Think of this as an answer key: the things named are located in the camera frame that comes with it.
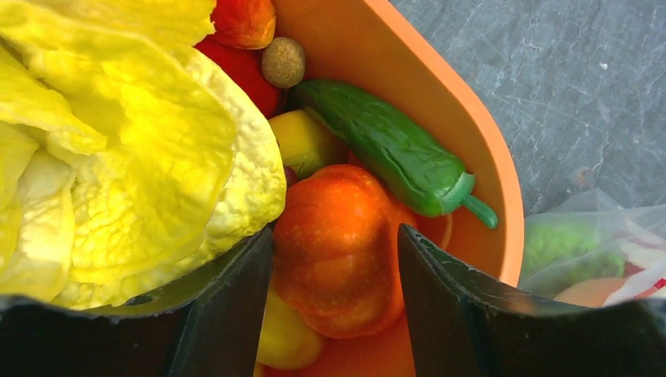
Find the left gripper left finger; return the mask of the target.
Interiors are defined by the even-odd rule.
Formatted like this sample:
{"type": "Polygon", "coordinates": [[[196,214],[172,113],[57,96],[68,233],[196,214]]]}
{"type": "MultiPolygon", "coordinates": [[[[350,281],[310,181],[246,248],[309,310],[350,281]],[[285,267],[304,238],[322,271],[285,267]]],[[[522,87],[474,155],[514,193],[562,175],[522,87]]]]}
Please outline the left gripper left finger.
{"type": "Polygon", "coordinates": [[[272,272],[270,228],[118,307],[1,297],[4,376],[250,376],[272,272]]]}

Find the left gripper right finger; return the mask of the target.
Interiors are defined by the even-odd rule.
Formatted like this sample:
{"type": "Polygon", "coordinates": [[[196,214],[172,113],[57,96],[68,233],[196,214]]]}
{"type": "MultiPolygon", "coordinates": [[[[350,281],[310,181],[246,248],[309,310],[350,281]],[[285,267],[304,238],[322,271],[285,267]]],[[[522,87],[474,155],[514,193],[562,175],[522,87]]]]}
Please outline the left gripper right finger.
{"type": "Polygon", "coordinates": [[[397,233],[418,376],[662,376],[665,301],[598,309],[531,295],[408,225],[397,233]]]}

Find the clear polka-dot zip bag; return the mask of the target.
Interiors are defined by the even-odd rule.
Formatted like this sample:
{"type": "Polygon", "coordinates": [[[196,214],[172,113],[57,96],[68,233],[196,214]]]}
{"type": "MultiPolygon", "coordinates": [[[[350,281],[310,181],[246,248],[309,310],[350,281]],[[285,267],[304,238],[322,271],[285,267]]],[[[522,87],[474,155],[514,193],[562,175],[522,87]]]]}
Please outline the clear polka-dot zip bag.
{"type": "Polygon", "coordinates": [[[600,189],[525,219],[518,288],[587,307],[665,296],[665,206],[623,208],[600,189]]]}

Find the green toy cabbage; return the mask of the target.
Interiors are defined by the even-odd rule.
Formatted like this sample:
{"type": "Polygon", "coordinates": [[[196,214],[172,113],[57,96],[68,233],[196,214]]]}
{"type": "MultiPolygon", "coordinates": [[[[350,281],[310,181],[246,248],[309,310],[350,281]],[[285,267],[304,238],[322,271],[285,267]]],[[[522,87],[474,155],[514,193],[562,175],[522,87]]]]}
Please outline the green toy cabbage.
{"type": "Polygon", "coordinates": [[[584,280],[622,277],[624,256],[606,246],[596,227],[582,221],[531,221],[518,288],[553,298],[584,280]]]}

